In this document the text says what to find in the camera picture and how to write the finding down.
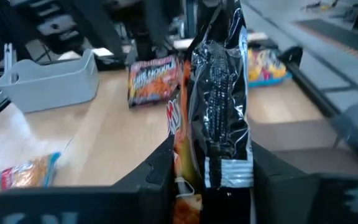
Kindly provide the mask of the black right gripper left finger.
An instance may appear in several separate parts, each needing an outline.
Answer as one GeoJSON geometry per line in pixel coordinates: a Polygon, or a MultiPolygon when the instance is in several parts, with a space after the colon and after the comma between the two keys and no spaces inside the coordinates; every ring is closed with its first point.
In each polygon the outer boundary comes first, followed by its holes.
{"type": "Polygon", "coordinates": [[[110,186],[0,192],[0,223],[171,223],[173,136],[110,186]]]}

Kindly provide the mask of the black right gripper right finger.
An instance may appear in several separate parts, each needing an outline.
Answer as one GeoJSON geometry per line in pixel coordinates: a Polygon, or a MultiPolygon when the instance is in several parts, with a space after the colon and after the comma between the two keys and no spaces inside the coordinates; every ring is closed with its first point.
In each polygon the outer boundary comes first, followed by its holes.
{"type": "Polygon", "coordinates": [[[358,158],[344,148],[253,143],[257,223],[358,223],[358,158]]]}

